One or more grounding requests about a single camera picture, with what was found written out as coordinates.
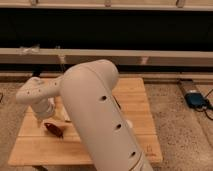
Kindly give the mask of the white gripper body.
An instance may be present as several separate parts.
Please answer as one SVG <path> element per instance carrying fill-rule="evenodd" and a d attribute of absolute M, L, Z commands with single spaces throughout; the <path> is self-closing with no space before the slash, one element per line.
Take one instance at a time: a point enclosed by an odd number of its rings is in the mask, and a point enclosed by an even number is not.
<path fill-rule="evenodd" d="M 54 115 L 55 103 L 53 98 L 43 99 L 33 105 L 33 112 L 37 123 L 41 124 L 43 120 Z"/>

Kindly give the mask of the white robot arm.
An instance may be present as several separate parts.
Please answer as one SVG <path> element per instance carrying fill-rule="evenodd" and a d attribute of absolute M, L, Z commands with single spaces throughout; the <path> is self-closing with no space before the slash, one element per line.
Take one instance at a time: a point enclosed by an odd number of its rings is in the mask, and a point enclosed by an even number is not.
<path fill-rule="evenodd" d="M 112 90 L 118 70 L 109 60 L 77 64 L 45 83 L 30 78 L 17 92 L 18 102 L 39 119 L 51 117 L 51 99 L 59 96 L 97 171 L 153 171 Z"/>

